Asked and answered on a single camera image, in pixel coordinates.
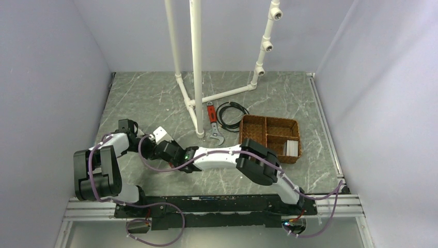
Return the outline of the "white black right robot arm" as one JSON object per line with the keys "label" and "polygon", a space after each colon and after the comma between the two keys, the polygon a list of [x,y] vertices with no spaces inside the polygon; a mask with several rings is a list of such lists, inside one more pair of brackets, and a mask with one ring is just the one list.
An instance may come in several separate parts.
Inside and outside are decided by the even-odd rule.
{"label": "white black right robot arm", "polygon": [[169,172],[236,169],[251,182],[271,187],[285,203],[285,209],[290,214],[298,214],[304,209],[302,192],[285,174],[277,153],[252,139],[247,138],[239,145],[225,148],[192,146],[183,149],[175,141],[157,143],[146,138],[140,142],[138,148],[143,159],[159,159],[169,163]]}

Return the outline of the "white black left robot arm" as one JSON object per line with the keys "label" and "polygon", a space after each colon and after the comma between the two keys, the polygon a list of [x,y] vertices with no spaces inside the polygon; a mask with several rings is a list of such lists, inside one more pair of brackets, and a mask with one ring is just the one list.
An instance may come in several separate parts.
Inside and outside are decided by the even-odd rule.
{"label": "white black left robot arm", "polygon": [[139,138],[126,133],[106,135],[95,146],[73,155],[75,195],[81,201],[114,201],[128,204],[136,217],[147,213],[149,204],[141,198],[141,188],[123,182],[117,159],[137,152]]}

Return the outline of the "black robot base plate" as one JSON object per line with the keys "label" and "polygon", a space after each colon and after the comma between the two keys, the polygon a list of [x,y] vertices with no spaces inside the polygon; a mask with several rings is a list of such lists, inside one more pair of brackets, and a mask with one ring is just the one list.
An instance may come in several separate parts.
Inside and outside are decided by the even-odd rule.
{"label": "black robot base plate", "polygon": [[117,204],[117,219],[151,219],[152,230],[191,227],[281,227],[288,216],[316,215],[314,200],[302,197],[298,205],[276,194],[217,196],[143,196],[136,207]]}

